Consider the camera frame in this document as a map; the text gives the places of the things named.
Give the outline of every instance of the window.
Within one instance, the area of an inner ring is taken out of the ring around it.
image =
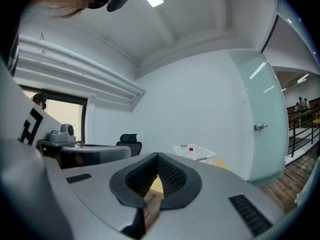
[[[85,142],[85,115],[87,99],[64,93],[20,85],[30,99],[37,93],[45,97],[45,112],[61,124],[73,126],[75,140]]]

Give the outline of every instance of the black office chair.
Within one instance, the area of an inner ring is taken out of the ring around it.
[[[138,156],[142,149],[142,143],[137,141],[137,134],[123,134],[117,146],[126,146],[131,149],[131,157]]]

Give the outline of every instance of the black logo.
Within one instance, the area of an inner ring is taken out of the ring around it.
[[[34,108],[31,110],[30,115],[35,119],[35,124],[32,129],[32,132],[29,132],[30,122],[25,120],[24,122],[24,130],[22,132],[21,138],[18,138],[18,140],[21,143],[24,143],[25,139],[28,140],[28,145],[32,145],[34,142],[35,136],[37,134],[37,130],[42,122],[42,119],[44,118],[39,112],[37,112]]]

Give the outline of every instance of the door lock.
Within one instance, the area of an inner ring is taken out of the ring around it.
[[[264,125],[263,123],[261,123],[261,124],[255,125],[255,126],[254,126],[254,130],[260,132],[261,130],[263,130],[263,129],[266,128],[266,127],[268,127],[268,125]]]

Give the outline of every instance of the black window frame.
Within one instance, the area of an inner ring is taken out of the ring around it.
[[[70,94],[52,91],[48,89],[40,89],[35,88],[27,85],[19,85],[21,89],[25,91],[40,93],[44,96],[45,101],[53,100],[58,102],[65,102],[65,103],[71,103],[71,104],[77,104],[82,105],[82,114],[81,114],[81,143],[85,143],[85,119],[86,119],[86,110],[87,110],[87,103],[88,99],[83,97],[77,97]]]

